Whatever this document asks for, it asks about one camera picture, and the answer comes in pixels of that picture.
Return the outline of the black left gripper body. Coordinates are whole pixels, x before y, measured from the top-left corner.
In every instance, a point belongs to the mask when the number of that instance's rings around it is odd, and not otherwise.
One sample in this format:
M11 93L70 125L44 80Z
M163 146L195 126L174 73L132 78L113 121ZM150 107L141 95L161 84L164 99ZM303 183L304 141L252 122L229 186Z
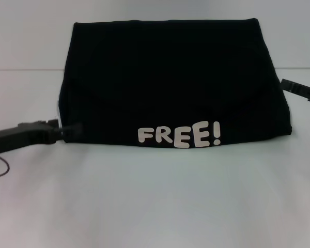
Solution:
M14 128L0 130L0 152L30 145L55 144L60 140L58 119L20 123Z

